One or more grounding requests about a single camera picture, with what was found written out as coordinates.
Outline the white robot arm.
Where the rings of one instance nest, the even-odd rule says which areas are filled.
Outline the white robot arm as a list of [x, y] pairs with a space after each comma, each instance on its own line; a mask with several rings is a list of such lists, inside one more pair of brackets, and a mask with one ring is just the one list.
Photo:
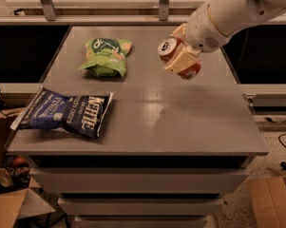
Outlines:
[[164, 70], [191, 79], [199, 56], [225, 46], [238, 32], [286, 12], [286, 0], [212, 0], [195, 10], [158, 46]]

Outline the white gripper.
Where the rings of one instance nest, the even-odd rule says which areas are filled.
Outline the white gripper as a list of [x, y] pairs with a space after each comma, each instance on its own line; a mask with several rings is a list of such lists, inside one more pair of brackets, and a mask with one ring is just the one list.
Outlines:
[[200, 52], [213, 52], [231, 39], [219, 29], [209, 3], [204, 3], [195, 10], [187, 23], [179, 25], [171, 35], [185, 39], [192, 46], [179, 46], [175, 56], [165, 64], [164, 69], [174, 74], [198, 74]]

